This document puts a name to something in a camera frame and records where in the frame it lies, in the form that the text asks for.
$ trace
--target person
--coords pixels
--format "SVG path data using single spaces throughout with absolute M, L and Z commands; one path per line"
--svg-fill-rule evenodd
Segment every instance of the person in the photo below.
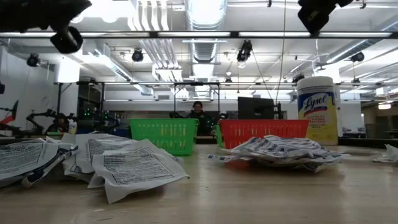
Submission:
M 63 113 L 60 113 L 58 115 L 58 118 L 53 120 L 53 124 L 50 125 L 50 127 L 47 129 L 46 133 L 48 133 L 48 132 L 67 133 L 68 126 L 67 126 L 66 120 L 67 120 L 67 117 Z
M 193 110 L 191 110 L 188 118 L 199 120 L 198 135 L 210 134 L 210 130 L 208 129 L 206 123 L 211 119 L 211 117 L 203 111 L 203 104 L 201 101 L 196 101 L 193 103 L 192 107 Z

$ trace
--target red object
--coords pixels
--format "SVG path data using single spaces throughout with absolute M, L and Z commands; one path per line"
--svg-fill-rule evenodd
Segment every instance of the red object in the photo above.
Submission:
M 275 135 L 282 138 L 305 138 L 309 120 L 222 120 L 221 133 L 226 149 L 244 143 L 251 137 Z
M 15 121 L 15 119 L 12 116 L 8 116 L 7 118 L 4 118 L 2 121 L 0 121 L 0 124 L 8 124 L 11 121 Z

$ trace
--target metal frame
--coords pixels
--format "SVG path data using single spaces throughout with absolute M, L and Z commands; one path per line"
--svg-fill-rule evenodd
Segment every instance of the metal frame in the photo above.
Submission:
M 311 36 L 307 31 L 99 31 L 80 32 L 84 39 L 398 39 L 398 32 L 325 31 Z M 54 32 L 3 32 L 0 38 L 46 39 Z
M 57 115 L 60 114 L 60 107 L 61 107 L 61 96 L 62 93 L 66 90 L 62 90 L 62 86 L 64 84 L 68 84 L 67 88 L 70 87 L 71 85 L 102 85 L 102 89 L 101 89 L 101 101 L 99 103 L 99 111 L 101 114 L 101 125 L 103 123 L 103 118 L 102 118 L 102 114 L 104 111 L 104 102 L 105 102 L 105 83 L 101 82 L 75 82 L 75 83 L 54 83 L 56 85 L 58 85 L 58 101 L 57 101 Z
M 164 86 L 173 86 L 175 83 L 173 82 L 106 82 L 106 85 L 164 85 Z M 230 85 L 264 85 L 264 82 L 234 82 L 234 83 L 226 83 L 226 82 L 182 82 L 179 85 L 221 85 L 221 86 L 230 86 Z M 285 83 L 285 82 L 266 82 L 267 85 L 279 85 L 279 86 L 296 86 L 295 83 Z M 341 82 L 335 83 L 338 86 L 398 86 L 398 82 L 377 82 L 377 83 L 350 83 L 350 82 Z
M 212 83 L 212 82 L 175 82 L 174 83 L 174 112 L 176 112 L 177 109 L 177 97 L 176 91 L 177 91 L 177 85 L 190 85 L 190 86 L 203 86 L 203 85 L 216 85 L 218 87 L 218 114 L 220 113 L 220 83 Z

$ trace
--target wooden table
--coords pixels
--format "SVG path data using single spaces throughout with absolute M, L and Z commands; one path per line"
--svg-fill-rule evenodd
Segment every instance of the wooden table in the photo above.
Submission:
M 0 223 L 397 223 L 397 166 L 371 162 L 374 149 L 331 149 L 354 155 L 313 174 L 229 169 L 206 158 L 216 146 L 197 146 L 185 158 L 191 179 L 111 205 L 103 189 L 55 170 L 33 189 L 0 189 Z

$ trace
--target wipes container lid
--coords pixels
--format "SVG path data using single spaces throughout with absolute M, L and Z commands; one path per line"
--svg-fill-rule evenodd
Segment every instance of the wipes container lid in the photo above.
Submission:
M 334 86 L 333 79 L 330 77 L 310 77 L 304 78 L 297 83 L 297 90 L 313 86 Z

